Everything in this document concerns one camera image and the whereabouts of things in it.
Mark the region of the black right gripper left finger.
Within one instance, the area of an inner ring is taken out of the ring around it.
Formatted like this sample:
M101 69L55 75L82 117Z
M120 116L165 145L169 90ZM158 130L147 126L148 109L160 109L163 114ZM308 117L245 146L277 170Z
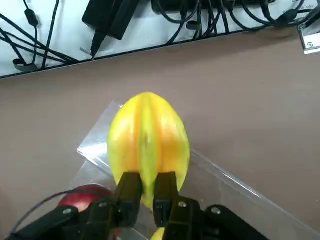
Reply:
M98 196L79 212L72 205L60 206L18 229L22 222L46 202L65 194L84 193ZM136 224L143 188L137 172L125 172L112 196L94 190L72 189L55 193L31 208L13 227L9 240L110 240L114 230Z

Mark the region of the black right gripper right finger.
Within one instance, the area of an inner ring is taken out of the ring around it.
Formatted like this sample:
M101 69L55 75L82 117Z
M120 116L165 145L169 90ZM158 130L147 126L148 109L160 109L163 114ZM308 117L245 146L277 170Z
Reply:
M181 196L174 172L157 175L153 217L162 240L263 240L265 236L219 204L202 210L198 201Z

